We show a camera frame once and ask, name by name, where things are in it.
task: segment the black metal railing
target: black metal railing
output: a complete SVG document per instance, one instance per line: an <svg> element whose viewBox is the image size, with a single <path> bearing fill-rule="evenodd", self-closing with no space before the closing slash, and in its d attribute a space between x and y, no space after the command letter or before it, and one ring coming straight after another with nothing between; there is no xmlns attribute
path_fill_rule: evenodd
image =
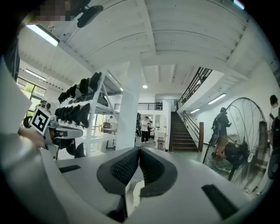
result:
<svg viewBox="0 0 280 224"><path fill-rule="evenodd" d="M188 99L191 98L191 96L199 89L211 72L211 69L199 67L188 88L178 100L177 110L182 107L188 101Z"/></svg>
<svg viewBox="0 0 280 224"><path fill-rule="evenodd" d="M115 110L120 110L121 104L115 104ZM138 110L162 110L162 103L139 103Z"/></svg>

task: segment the stair railing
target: stair railing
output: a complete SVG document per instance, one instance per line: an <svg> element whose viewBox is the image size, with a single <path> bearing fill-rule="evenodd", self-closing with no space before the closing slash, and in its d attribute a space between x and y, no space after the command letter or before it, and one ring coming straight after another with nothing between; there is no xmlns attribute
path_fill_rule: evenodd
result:
<svg viewBox="0 0 280 224"><path fill-rule="evenodd" d="M204 122L200 122L199 126L193 121L193 119L187 115L186 111L184 110L181 112L182 120L184 125L188 128L190 127L191 130L194 132L195 136L198 139L198 151L202 152L203 148L203 139L204 139Z"/></svg>

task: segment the green tree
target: green tree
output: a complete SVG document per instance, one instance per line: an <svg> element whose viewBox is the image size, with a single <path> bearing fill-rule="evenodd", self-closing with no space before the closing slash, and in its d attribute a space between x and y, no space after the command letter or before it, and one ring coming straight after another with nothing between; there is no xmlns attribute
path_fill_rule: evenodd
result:
<svg viewBox="0 0 280 224"><path fill-rule="evenodd" d="M34 85L31 83L27 83L26 86L23 88L23 90L32 93Z"/></svg>

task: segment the wooden handrail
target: wooden handrail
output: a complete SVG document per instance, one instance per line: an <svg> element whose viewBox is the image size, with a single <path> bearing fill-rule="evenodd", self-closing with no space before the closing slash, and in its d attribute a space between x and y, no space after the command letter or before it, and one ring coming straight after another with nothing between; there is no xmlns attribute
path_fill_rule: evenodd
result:
<svg viewBox="0 0 280 224"><path fill-rule="evenodd" d="M181 112L181 115L183 116L184 125L186 125L185 124L186 121L190 126L190 128L192 129L192 131L194 132L194 134L196 135L198 139L198 151L202 152L203 139L204 139L204 122L200 122L198 127L197 124L194 123L193 119L191 119L190 116L188 116L185 111Z"/></svg>

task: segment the metal rack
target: metal rack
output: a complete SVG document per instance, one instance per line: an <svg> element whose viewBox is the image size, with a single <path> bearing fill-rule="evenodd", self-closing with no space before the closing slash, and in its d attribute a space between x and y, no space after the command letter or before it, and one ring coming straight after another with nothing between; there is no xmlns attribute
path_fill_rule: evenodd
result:
<svg viewBox="0 0 280 224"><path fill-rule="evenodd" d="M116 89L122 88L122 86L120 85L120 83L116 80L116 78L114 78L113 74L108 71L107 69L101 71L102 75L100 76L100 79L98 81L98 88L96 90L96 92L93 95L93 99L92 100L88 100L88 101L83 101L83 102L79 102L79 103L72 103L72 104L67 104L63 107L71 107L71 106L77 106L77 105L86 105L88 103L90 103L91 107L90 107L90 112L89 112L89 118L88 118L88 128L86 131L86 156L90 155L91 152L91 143L94 142L94 135L92 135L92 128L93 128L93 119L95 114L102 114L102 115L113 115L115 116L116 120L119 120L119 112L114 110L114 107L112 105L112 103L110 102L108 93L106 88L110 89L110 94L117 94ZM102 104L97 103L98 101L98 97L100 93L105 94L107 101L109 103L109 107L106 107Z"/></svg>

